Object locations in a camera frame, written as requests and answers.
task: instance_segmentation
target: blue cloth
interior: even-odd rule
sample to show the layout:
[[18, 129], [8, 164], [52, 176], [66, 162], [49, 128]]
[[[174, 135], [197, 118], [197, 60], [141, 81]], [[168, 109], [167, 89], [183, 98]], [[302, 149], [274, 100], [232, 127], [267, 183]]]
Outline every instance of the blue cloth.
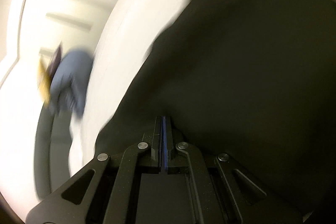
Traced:
[[68, 52], [59, 64], [50, 87], [52, 113], [71, 111], [82, 117], [93, 57], [85, 50]]

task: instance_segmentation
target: black fabric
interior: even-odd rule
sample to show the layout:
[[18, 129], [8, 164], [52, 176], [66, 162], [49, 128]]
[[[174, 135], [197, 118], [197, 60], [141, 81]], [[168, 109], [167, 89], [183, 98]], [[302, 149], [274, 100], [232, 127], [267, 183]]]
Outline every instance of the black fabric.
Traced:
[[116, 154], [156, 115], [207, 153], [227, 152], [304, 215], [335, 177], [332, 0], [191, 0], [155, 40], [96, 140]]
[[336, 208], [336, 181], [328, 190], [326, 196], [304, 222], [305, 224], [334, 224], [335, 223], [335, 208]]

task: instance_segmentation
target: purple object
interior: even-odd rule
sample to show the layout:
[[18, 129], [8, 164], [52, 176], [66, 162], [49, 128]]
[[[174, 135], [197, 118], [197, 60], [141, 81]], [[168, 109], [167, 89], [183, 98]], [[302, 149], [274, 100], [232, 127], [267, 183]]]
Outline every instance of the purple object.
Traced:
[[50, 76], [50, 80], [52, 81], [54, 78], [54, 75], [56, 73], [56, 70], [59, 66], [59, 64], [61, 63], [61, 59], [62, 59], [62, 45], [59, 44], [58, 48], [56, 49], [56, 51], [54, 52], [51, 61], [49, 63], [49, 66], [47, 68], [47, 73]]

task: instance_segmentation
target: dark surface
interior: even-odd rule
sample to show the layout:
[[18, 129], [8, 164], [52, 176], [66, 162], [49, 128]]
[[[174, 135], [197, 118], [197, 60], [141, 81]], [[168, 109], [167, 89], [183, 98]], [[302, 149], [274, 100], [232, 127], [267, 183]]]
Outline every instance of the dark surface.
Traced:
[[[49, 222], [55, 224], [91, 224], [92, 222], [86, 222], [88, 211], [109, 160], [110, 158], [105, 161], [98, 161], [97, 159], [90, 161], [61, 187], [36, 205], [28, 213], [26, 224]], [[80, 200], [75, 198], [76, 195], [80, 195]]]
[[50, 114], [43, 106], [37, 124], [34, 150], [34, 178], [37, 196], [45, 198], [70, 178], [68, 155], [71, 113]]
[[135, 223], [192, 224], [185, 175], [142, 174]]
[[210, 174], [201, 151], [189, 144], [186, 149], [176, 147], [177, 153], [187, 159], [191, 193], [195, 195], [196, 223], [224, 223]]
[[23, 221], [9, 206], [7, 201], [0, 193], [0, 223], [1, 224], [24, 224]]
[[238, 223], [302, 223], [296, 208], [272, 193], [232, 157], [225, 162], [215, 159], [215, 164]]
[[169, 115], [302, 214], [335, 174], [336, 6], [331, 0], [191, 0], [154, 42], [96, 155], [124, 151]]

